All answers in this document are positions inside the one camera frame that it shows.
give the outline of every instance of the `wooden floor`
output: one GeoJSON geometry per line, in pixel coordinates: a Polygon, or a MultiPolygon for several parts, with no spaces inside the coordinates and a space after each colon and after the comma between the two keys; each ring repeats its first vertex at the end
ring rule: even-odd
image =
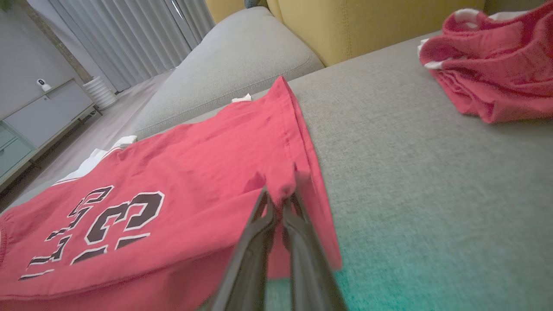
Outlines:
{"type": "Polygon", "coordinates": [[[54,178],[73,172],[94,149],[109,150],[121,137],[133,134],[135,119],[173,71],[153,77],[117,95],[119,101],[66,134],[10,186],[0,193],[0,211],[17,197],[54,178]]]}

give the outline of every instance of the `gray couch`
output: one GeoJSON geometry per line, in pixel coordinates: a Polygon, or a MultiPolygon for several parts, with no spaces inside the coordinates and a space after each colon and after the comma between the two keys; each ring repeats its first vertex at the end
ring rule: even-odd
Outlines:
{"type": "Polygon", "coordinates": [[[139,139],[262,91],[283,75],[292,80],[323,65],[264,7],[218,23],[175,69],[138,117],[139,139]]]}
{"type": "MultiPolygon", "coordinates": [[[[553,125],[459,114],[418,62],[431,35],[289,82],[328,191],[344,297],[350,310],[551,310],[553,125]]],[[[289,293],[269,282],[267,310],[290,310],[289,293]]]]}

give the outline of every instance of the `red jersey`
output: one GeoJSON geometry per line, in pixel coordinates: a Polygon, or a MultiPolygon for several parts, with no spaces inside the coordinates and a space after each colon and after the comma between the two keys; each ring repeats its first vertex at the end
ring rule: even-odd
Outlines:
{"type": "Polygon", "coordinates": [[[510,20],[462,9],[420,61],[460,113],[487,123],[553,117],[553,2],[510,20]]]}
{"type": "MultiPolygon", "coordinates": [[[[0,309],[193,310],[221,280],[264,185],[303,193],[331,266],[336,233],[314,147],[282,77],[263,98],[115,149],[0,218],[0,309]]],[[[277,229],[269,277],[289,275],[277,229]]]]}

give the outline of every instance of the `white planter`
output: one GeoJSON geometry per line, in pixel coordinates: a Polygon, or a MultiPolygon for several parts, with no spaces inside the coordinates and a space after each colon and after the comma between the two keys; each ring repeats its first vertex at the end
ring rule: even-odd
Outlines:
{"type": "Polygon", "coordinates": [[[95,77],[92,81],[84,84],[83,87],[92,96],[94,103],[98,106],[98,108],[100,108],[100,110],[105,110],[117,102],[117,97],[107,87],[102,80],[102,77],[95,77]]]}

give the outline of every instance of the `gray curtain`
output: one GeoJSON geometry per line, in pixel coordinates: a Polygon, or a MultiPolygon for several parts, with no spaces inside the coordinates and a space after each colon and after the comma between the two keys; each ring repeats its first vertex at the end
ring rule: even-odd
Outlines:
{"type": "Polygon", "coordinates": [[[50,0],[118,91],[176,66],[215,25],[204,0],[50,0]]]}

